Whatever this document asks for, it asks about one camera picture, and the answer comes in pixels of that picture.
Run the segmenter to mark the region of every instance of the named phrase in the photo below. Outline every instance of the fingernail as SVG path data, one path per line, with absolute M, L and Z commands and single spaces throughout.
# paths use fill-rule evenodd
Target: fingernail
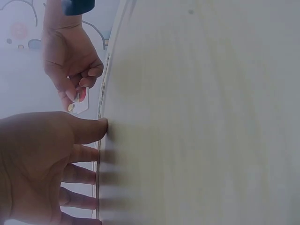
M 72 101 L 74 101 L 75 96 L 73 95 L 73 93 L 69 90 L 66 91 L 66 95 L 69 99 L 71 99 Z
M 84 83 L 83 85 L 80 85 L 80 87 L 87 88 L 88 84 Z
M 98 121 L 100 121 L 100 122 L 107 122 L 108 120 L 107 120 L 107 118 L 102 117 L 102 118 L 98 119 Z

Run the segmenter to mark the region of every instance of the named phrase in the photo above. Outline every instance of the light wood grain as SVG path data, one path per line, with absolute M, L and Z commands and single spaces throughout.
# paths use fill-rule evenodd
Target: light wood grain
M 263 2 L 128 1 L 103 108 L 104 225 L 299 224 Z

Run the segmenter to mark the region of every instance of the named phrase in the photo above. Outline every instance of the wrist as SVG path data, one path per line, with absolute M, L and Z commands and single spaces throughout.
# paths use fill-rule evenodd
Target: wrist
M 6 220 L 10 219 L 11 211 L 12 211 L 11 182 L 4 161 L 3 149 L 0 149 L 0 225 L 4 224 Z
M 69 29 L 82 24 L 82 15 L 63 14 L 61 0 L 47 0 L 44 17 L 44 29 Z

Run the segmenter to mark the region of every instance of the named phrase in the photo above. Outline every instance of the cartoon wall decal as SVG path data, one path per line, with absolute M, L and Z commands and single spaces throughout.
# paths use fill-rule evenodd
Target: cartoon wall decal
M 38 39 L 31 39 L 28 42 L 28 47 L 30 49 L 42 49 L 42 42 Z
M 33 0 L 10 0 L 0 8 L 0 47 L 27 48 L 31 39 L 40 39 L 38 15 Z
M 41 49 L 45 6 L 46 0 L 1 1 L 0 47 Z M 110 31 L 100 31 L 89 19 L 82 21 L 82 27 L 97 51 L 106 49 Z

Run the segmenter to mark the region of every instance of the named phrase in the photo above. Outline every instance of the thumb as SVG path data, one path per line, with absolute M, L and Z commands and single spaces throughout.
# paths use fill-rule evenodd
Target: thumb
M 75 144 L 89 144 L 101 140 L 107 132 L 107 119 L 84 120 L 67 114 L 68 124 L 74 134 Z
M 103 73 L 103 68 L 104 68 L 103 63 L 96 54 L 96 59 L 95 61 L 93 61 L 93 63 L 91 63 L 88 75 L 94 77 L 100 77 Z
M 65 93 L 70 100 L 74 100 L 76 97 L 76 89 L 73 83 L 61 68 L 56 65 L 45 66 L 45 72 L 52 80 L 54 86 L 59 93 Z

